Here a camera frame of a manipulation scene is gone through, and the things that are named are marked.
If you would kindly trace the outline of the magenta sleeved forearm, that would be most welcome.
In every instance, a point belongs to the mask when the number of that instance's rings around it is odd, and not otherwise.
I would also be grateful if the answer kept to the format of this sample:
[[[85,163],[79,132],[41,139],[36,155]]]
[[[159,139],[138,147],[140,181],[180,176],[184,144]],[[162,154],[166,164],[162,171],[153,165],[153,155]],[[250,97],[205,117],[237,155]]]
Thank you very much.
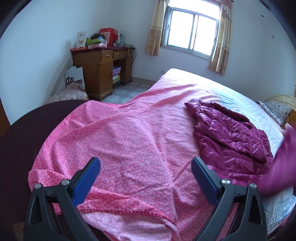
[[[257,184],[263,198],[290,187],[295,189],[295,122],[286,124],[283,134],[284,139],[274,157],[273,168]]]

